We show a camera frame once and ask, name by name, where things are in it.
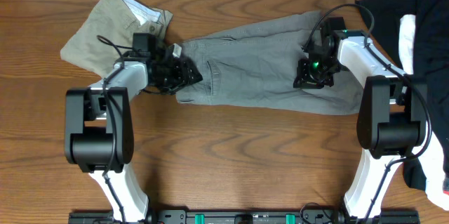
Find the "grey shorts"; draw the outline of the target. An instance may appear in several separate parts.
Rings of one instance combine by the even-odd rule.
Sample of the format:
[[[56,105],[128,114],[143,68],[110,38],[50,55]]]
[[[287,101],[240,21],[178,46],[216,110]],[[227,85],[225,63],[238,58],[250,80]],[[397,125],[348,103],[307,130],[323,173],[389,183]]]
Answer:
[[[202,81],[176,93],[180,104],[266,107],[314,114],[359,111],[363,88],[350,72],[322,89],[294,88],[302,46],[320,19],[309,11],[244,25],[182,43]]]

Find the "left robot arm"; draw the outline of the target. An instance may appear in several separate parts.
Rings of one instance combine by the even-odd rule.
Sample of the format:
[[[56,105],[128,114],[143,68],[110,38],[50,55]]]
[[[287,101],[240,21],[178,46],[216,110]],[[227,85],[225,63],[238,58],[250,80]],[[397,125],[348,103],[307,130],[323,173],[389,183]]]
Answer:
[[[203,79],[180,45],[168,46],[152,34],[135,33],[131,46],[113,47],[119,57],[112,71],[65,96],[66,159],[99,184],[112,210],[74,212],[69,223],[157,223],[131,164],[130,103],[152,87],[157,95],[174,95]]]

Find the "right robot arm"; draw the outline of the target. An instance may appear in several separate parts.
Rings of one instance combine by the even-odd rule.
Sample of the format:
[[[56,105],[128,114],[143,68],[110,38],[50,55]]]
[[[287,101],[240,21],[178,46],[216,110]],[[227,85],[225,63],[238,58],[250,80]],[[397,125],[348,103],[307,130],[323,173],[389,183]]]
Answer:
[[[400,164],[418,158],[430,143],[431,122],[421,79],[392,65],[368,32],[349,30],[341,17],[322,17],[314,26],[321,43],[308,40],[298,62],[294,88],[322,89],[346,70],[363,88],[356,134],[361,160],[334,223],[406,223],[416,213],[382,213],[382,199]]]

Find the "folded khaki shorts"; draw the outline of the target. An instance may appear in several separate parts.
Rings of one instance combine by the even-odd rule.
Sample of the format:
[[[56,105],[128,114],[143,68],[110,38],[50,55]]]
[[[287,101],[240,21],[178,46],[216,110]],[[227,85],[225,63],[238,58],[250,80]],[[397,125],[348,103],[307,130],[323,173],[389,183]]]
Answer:
[[[173,18],[170,11],[151,8],[136,0],[99,0],[87,20],[60,51],[62,60],[101,77],[112,71],[116,50],[101,43],[103,36],[117,46],[130,47],[134,33],[164,39]]]

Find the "black garment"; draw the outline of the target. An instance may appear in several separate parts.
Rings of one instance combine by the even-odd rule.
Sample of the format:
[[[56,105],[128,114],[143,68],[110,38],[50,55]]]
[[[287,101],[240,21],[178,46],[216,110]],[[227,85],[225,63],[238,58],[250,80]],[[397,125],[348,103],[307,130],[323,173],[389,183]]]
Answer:
[[[443,148],[443,190],[448,192],[448,0],[357,0],[361,17],[390,58],[403,68],[398,54],[400,19],[415,15],[413,73],[425,79],[431,135]],[[411,188],[424,189],[418,161],[406,163],[404,179]]]

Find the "left green clamp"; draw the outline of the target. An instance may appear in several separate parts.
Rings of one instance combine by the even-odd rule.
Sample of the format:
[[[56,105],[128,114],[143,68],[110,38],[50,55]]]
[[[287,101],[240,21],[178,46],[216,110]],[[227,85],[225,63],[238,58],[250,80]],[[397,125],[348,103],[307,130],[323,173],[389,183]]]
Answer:
[[[194,218],[195,224],[205,224],[205,216],[203,214],[196,214]]]

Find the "green clamp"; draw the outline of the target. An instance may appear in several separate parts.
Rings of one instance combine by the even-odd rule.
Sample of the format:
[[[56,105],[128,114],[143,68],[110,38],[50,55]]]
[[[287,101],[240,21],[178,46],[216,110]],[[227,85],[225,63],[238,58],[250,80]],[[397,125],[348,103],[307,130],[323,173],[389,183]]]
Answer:
[[[194,218],[195,224],[205,224],[205,216],[203,214],[196,214]]]
[[[286,224],[295,224],[294,214],[286,214]]]

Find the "right green clamp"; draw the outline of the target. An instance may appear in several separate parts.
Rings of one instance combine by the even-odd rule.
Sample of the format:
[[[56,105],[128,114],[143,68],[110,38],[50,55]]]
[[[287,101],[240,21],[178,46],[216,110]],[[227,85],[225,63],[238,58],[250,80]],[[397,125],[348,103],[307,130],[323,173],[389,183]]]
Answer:
[[[286,224],[295,224],[294,214],[286,214]]]

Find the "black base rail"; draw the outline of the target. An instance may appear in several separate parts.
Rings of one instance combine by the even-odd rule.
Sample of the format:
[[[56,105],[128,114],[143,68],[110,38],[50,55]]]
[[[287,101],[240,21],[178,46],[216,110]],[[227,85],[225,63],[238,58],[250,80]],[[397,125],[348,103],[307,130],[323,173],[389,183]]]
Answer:
[[[379,223],[379,224],[419,224],[421,223],[417,211],[384,211],[379,216],[369,218],[366,222],[356,217],[348,217],[342,211],[332,209],[319,209],[317,206],[305,208],[294,212],[231,212],[231,211],[184,211],[165,210],[160,211],[158,216],[153,215],[147,219],[130,221],[126,223],[157,223],[157,224],[195,224],[196,214],[205,216],[205,224],[286,224],[286,214],[295,215],[295,224],[318,223],[318,224],[340,224],[340,223]],[[75,212],[70,213],[68,218],[70,224],[105,224],[122,223],[115,220],[112,212]]]

